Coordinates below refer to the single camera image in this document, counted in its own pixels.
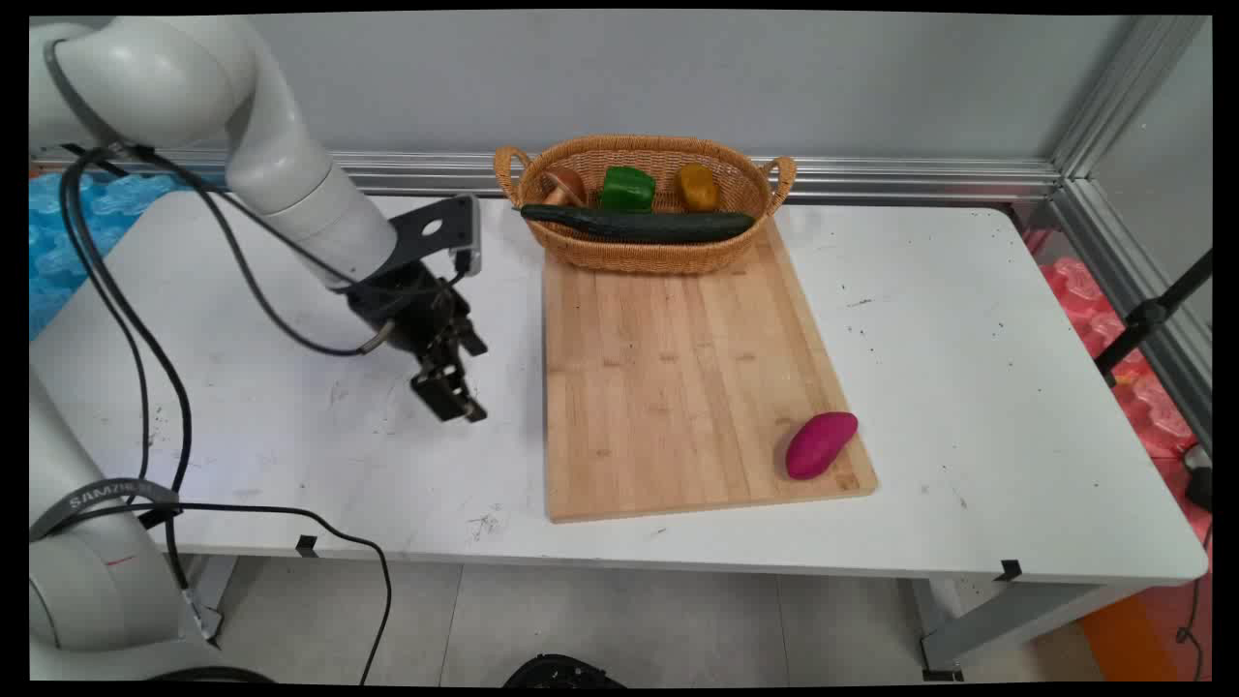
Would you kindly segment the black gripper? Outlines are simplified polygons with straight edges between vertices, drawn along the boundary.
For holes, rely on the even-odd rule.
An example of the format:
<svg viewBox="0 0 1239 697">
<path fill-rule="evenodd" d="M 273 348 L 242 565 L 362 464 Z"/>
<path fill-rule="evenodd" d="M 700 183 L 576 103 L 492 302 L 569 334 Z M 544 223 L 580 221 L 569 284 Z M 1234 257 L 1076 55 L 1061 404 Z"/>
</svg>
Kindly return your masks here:
<svg viewBox="0 0 1239 697">
<path fill-rule="evenodd" d="M 441 422 L 479 422 L 488 415 L 470 391 L 468 371 L 458 360 L 460 349 L 470 357 L 489 349 L 470 321 L 468 301 L 457 290 L 468 274 L 467 262 L 458 264 L 452 279 L 444 279 L 415 261 L 346 288 L 349 311 L 375 329 L 362 354 L 394 345 L 418 361 L 449 361 L 422 366 L 410 380 L 411 391 Z"/>
</svg>

